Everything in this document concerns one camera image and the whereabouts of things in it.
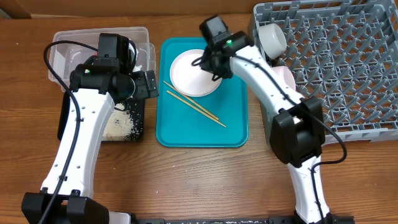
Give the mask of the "wooden chopstick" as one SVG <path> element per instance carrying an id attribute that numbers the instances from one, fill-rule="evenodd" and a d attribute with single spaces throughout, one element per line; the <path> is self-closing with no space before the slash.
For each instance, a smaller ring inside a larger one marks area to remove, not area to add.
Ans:
<path id="1" fill-rule="evenodd" d="M 195 111 L 201 113 L 202 115 L 206 116 L 207 118 L 211 119 L 212 121 L 216 122 L 217 124 L 221 125 L 222 127 L 226 128 L 226 125 L 215 119 L 214 117 L 210 116 L 208 113 L 204 112 L 203 110 L 197 108 L 196 106 L 193 106 L 191 103 L 188 103 L 187 101 L 183 100 L 181 97 L 177 96 L 176 94 L 172 93 L 171 91 L 167 90 L 167 93 L 174 98 L 178 99 L 182 103 L 186 104 L 187 106 L 191 107 Z"/>
<path id="2" fill-rule="evenodd" d="M 206 114 L 210 115 L 212 118 L 219 120 L 219 118 L 217 116 L 215 116 L 214 114 L 212 114 L 211 112 L 209 112 L 208 110 L 206 110 L 204 107 L 202 107 L 201 105 L 199 105 L 197 102 L 195 102 L 193 99 L 191 99 L 190 97 L 188 97 L 187 95 L 184 95 L 183 93 L 179 92 L 174 86 L 172 86 L 171 84 L 169 84 L 166 81 L 163 81 L 164 84 L 166 84 L 168 87 L 170 87 L 171 89 L 173 89 L 174 91 L 176 91 L 179 95 L 183 96 L 185 99 L 187 99 L 189 102 L 191 102 L 193 105 L 195 105 L 197 108 L 201 109 L 202 111 L 204 111 Z"/>

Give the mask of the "white tissue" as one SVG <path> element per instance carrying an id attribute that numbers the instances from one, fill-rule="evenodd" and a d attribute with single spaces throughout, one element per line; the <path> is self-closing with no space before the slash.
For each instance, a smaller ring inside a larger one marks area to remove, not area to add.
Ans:
<path id="1" fill-rule="evenodd" d="M 139 51 L 135 45 L 135 43 L 128 39 L 128 49 L 127 49 L 127 72 L 132 73 L 139 70 L 137 67 L 137 60 Z"/>

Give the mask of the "large pink plate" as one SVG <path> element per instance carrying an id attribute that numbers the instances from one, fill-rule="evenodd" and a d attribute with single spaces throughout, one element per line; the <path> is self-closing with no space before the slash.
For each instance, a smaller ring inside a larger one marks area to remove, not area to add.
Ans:
<path id="1" fill-rule="evenodd" d="M 192 62 L 201 57 L 204 50 L 192 49 L 178 55 L 170 67 L 170 81 L 181 93 L 192 97 L 201 97 L 214 92 L 221 80 L 213 81 L 213 74 L 200 66 L 192 66 Z"/>

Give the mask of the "grey-green bowl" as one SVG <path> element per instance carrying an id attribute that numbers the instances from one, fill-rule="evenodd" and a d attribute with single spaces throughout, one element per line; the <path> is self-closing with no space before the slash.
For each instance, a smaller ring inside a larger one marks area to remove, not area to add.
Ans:
<path id="1" fill-rule="evenodd" d="M 258 36 L 265 54 L 271 60 L 279 57 L 287 49 L 285 35 L 277 24 L 261 26 L 258 28 Z"/>

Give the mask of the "pink bowl with rice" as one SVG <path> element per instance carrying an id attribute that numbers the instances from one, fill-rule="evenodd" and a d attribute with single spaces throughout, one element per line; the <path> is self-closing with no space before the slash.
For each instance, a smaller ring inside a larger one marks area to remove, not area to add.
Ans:
<path id="1" fill-rule="evenodd" d="M 294 76 L 288 67 L 276 66 L 272 67 L 272 70 L 274 72 L 273 78 L 281 88 L 286 89 L 289 87 L 292 90 L 296 90 Z"/>

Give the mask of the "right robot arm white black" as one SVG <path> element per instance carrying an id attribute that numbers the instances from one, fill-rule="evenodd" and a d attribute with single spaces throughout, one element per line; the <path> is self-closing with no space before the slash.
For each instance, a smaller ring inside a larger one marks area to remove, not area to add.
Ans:
<path id="1" fill-rule="evenodd" d="M 205 19 L 199 30 L 206 41 L 194 65 L 212 73 L 213 81 L 239 77 L 260 100 L 266 114 L 267 144 L 289 168 L 294 185 L 295 218 L 299 223 L 324 223 L 330 216 L 320 179 L 325 142 L 322 104 L 304 98 L 283 81 L 243 32 L 231 33 L 219 16 Z"/>

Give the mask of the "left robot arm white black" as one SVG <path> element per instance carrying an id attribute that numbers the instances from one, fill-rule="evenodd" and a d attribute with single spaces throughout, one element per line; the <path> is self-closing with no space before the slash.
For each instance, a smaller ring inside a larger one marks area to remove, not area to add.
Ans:
<path id="1" fill-rule="evenodd" d="M 134 70 L 137 49 L 131 39 L 101 33 L 96 53 L 76 66 L 66 84 L 49 64 L 55 45 L 46 46 L 44 62 L 65 90 L 60 145 L 40 191 L 25 193 L 22 212 L 29 223 L 137 223 L 134 214 L 111 212 L 93 200 L 94 173 L 116 104 L 158 97 L 155 73 Z"/>

